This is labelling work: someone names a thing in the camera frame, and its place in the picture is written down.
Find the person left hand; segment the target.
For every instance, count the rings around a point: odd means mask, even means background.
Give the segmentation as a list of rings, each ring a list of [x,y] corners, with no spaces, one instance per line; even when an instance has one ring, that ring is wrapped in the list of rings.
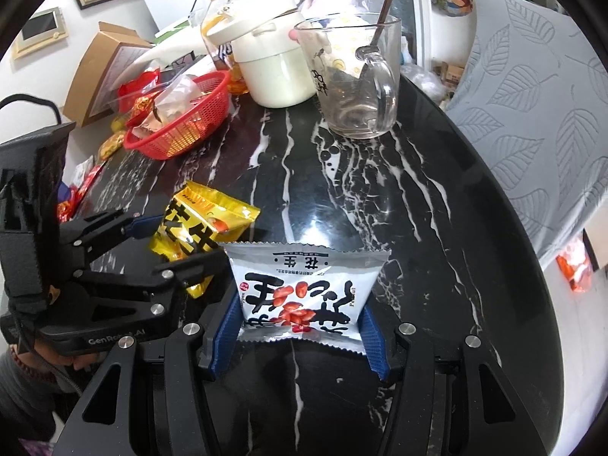
[[[26,373],[35,377],[46,376],[52,373],[51,366],[56,369],[72,367],[76,372],[84,371],[96,363],[101,363],[105,358],[105,353],[91,353],[80,356],[62,356],[55,352],[51,346],[45,342],[37,340],[34,352],[26,351],[18,345],[10,345],[10,352],[17,365]]]

